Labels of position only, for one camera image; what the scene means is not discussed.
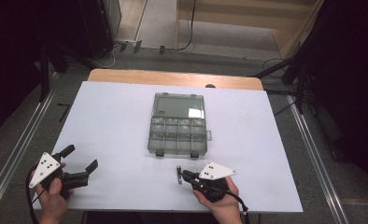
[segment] wire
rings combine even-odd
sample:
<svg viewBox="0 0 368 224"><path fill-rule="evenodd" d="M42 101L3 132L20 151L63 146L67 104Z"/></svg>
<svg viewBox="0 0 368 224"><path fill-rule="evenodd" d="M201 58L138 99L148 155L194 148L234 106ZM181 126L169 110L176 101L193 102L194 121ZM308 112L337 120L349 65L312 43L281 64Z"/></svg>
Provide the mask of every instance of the wire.
<svg viewBox="0 0 368 224"><path fill-rule="evenodd" d="M243 202L243 200L239 196L237 196L236 194L230 192L229 190L225 190L225 189L216 189L216 188L205 186L205 185L203 185L201 188L212 189L212 190L223 192L225 194L228 194L228 195L234 197L242 205L243 215L245 216L245 223L246 224L249 223L248 207L245 205L245 203Z"/></svg>
<svg viewBox="0 0 368 224"><path fill-rule="evenodd" d="M279 111L277 111L277 112L274 114L274 116L276 116L276 115L280 114L281 112L285 111L285 110L286 110L286 109L288 109L291 105L294 105L294 104L295 104L295 102L292 102L291 104L284 106L284 107L283 107L283 108L281 108Z"/></svg>
<svg viewBox="0 0 368 224"><path fill-rule="evenodd" d="M266 60L266 61L262 64L262 71L265 71L265 65L266 65L267 63L271 62L271 61L282 61L282 62L284 62L284 60L282 60L282 59L268 59L268 60Z"/></svg>
<svg viewBox="0 0 368 224"><path fill-rule="evenodd" d="M194 3L193 4L190 4L190 3L188 3L187 5L189 5L189 6L194 6L195 5L195 1L194 1ZM192 28L190 27L190 20L187 20L187 28L188 28L188 32L190 33L190 34L192 34ZM195 46L195 44L194 43L192 43L193 44L193 48L192 49L190 49L190 50L187 50L186 52L191 52L191 51L193 51L193 50L195 50L195 48L196 48L196 46Z"/></svg>
<svg viewBox="0 0 368 224"><path fill-rule="evenodd" d="M32 204L39 198L39 196L41 196L42 193L44 193L44 189L42 189L41 193L39 195L36 196L36 198L32 201Z"/></svg>
<svg viewBox="0 0 368 224"><path fill-rule="evenodd" d="M120 45L118 45L118 46L116 46L116 47L114 47L114 49L113 50L111 50L111 55L112 55L112 58L113 58L113 62L111 63L111 64L109 64L109 65L102 65L102 64L100 64L100 63L98 63L97 61L95 61L95 60L92 60L94 63L96 63L97 65L99 65L99 66L101 66L102 68L110 68L110 67L112 67L113 65L114 65L114 63L115 63L115 55L114 55L114 51L116 50L116 49L119 49L120 48Z"/></svg>
<svg viewBox="0 0 368 224"><path fill-rule="evenodd" d="M193 0L192 16L191 16L191 29L190 29L190 40L188 41L187 46L185 46L184 48L181 48L181 49L164 49L164 51L182 51L190 45L190 43L192 42L192 37L193 37L193 18L195 16L195 7L196 7L196 0Z"/></svg>
<svg viewBox="0 0 368 224"><path fill-rule="evenodd" d="M35 216L35 209L33 208L33 202L32 202L32 198L31 198L31 195L30 195L29 184L30 184L30 177L32 176L32 172L36 169L37 166L38 166L38 163L36 163L30 169L29 173L26 176L26 183L24 185L24 187L26 188L27 203L28 203L29 209L30 209L30 217L32 218L34 224L38 224L38 220L36 219L36 216Z"/></svg>

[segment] plastic organizer box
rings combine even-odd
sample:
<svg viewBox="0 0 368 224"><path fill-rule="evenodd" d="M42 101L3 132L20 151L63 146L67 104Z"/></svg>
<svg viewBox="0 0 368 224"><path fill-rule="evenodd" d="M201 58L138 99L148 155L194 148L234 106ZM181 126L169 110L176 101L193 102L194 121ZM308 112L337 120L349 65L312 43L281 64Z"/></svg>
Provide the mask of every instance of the plastic organizer box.
<svg viewBox="0 0 368 224"><path fill-rule="evenodd" d="M155 93L149 152L159 157L176 154L198 158L206 154L204 96Z"/></svg>

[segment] black cable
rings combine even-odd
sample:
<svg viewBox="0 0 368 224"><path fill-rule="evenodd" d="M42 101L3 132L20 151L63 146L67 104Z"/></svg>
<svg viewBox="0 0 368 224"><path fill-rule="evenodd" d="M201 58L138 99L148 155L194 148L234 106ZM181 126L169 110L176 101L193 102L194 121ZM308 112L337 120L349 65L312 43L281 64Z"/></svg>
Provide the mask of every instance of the black cable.
<svg viewBox="0 0 368 224"><path fill-rule="evenodd" d="M277 112L274 114L274 116L276 116L276 115L280 114L281 112L285 111L285 110L286 110L286 109L288 109L291 105L294 105L294 104L295 104L295 102L292 102L291 104L284 106L284 107L283 107L283 108L281 108L279 111L277 111Z"/></svg>
<svg viewBox="0 0 368 224"><path fill-rule="evenodd" d="M193 18L195 16L195 7L196 7L196 0L193 0L192 16L191 16L191 30L190 30L191 35L190 35L190 41L188 42L187 46L181 49L164 49L164 51L182 51L190 45L190 43L192 42L192 37L193 37Z"/></svg>
<svg viewBox="0 0 368 224"><path fill-rule="evenodd" d="M38 224L38 220L35 216L35 209L33 208L33 202L32 202L32 198L30 195L29 184L30 184L30 178L32 177L32 172L36 169L37 166L38 166L38 163L30 169L29 173L26 176L26 183L24 185L24 187L26 188L27 203L29 204L29 209L30 209L30 217L32 218L34 224Z"/></svg>
<svg viewBox="0 0 368 224"><path fill-rule="evenodd" d="M36 196L36 198L32 201L32 204L35 203L35 201L39 198L39 196L41 196L42 193L44 193L44 189L42 189L41 193L39 195Z"/></svg>
<svg viewBox="0 0 368 224"><path fill-rule="evenodd" d="M178 49L177 51L181 51L186 49L190 43L192 42L192 36L193 36L193 17L195 16L195 7L196 7L196 0L193 0L193 8L192 8L192 17L191 17L191 37L190 37L190 41L188 42L187 46L182 48L182 49Z"/></svg>
<svg viewBox="0 0 368 224"><path fill-rule="evenodd" d="M245 203L243 202L243 200L239 196L237 196L236 194L230 192L229 190L225 190L225 189L216 189L216 188L209 187L209 186L201 186L201 188L212 189L212 190L223 192L225 194L228 194L228 195L234 197L242 205L243 215L245 216L245 223L249 224L248 207L245 206Z"/></svg>
<svg viewBox="0 0 368 224"><path fill-rule="evenodd" d="M267 63L269 63L269 62L271 62L271 61L282 61L283 62L283 60L282 59L268 59L268 60L266 60L265 62L263 62L263 64L262 64L262 71L265 71L265 65L267 64ZM269 77L272 77L272 78L281 78L281 77L274 77L274 76L272 76L271 74L269 75Z"/></svg>
<svg viewBox="0 0 368 224"><path fill-rule="evenodd" d="M64 107L65 107L65 110L64 110L64 112L63 112L63 114L62 114L61 118L59 119L59 122L62 122L62 120L64 120L65 116L67 115L68 110L70 110L70 106L71 106L71 105L68 105L68 104L61 104L61 103L58 103L58 105L60 105L60 106L64 106Z"/></svg>

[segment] human hand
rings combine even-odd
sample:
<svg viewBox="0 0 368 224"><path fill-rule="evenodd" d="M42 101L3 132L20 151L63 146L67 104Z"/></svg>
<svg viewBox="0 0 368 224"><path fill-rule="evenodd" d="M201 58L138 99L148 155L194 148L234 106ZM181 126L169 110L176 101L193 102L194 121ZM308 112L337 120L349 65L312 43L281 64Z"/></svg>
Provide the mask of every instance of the human hand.
<svg viewBox="0 0 368 224"><path fill-rule="evenodd" d="M227 185L231 193L239 196L239 189L234 184L232 179L227 176L225 177L225 180L227 181ZM210 209L211 213L219 222L219 224L242 223L242 219L240 218L239 203L234 197L225 194L222 200L211 203L200 191L194 190L193 194L198 199L200 204Z"/></svg>
<svg viewBox="0 0 368 224"><path fill-rule="evenodd" d="M64 162L61 163L62 168L66 166ZM39 202L42 208L42 217L40 224L62 223L65 214L67 213L67 203L60 195L62 189L62 180L54 178L50 183L50 190L42 188L41 184L35 186L35 191L39 195Z"/></svg>

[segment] white board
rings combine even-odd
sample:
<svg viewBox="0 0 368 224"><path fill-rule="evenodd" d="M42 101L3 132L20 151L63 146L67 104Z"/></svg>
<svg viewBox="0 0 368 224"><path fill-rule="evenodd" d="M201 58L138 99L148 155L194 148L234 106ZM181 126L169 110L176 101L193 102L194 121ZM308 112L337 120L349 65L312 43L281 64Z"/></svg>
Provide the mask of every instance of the white board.
<svg viewBox="0 0 368 224"><path fill-rule="evenodd" d="M205 97L208 151L197 160L157 158L147 149L154 94ZM70 209L207 211L191 185L177 182L177 166L200 172L209 161L235 169L232 176L250 212L302 212L268 97L264 91L83 82L53 153L68 145L65 172L99 167L89 186L75 190Z"/></svg>

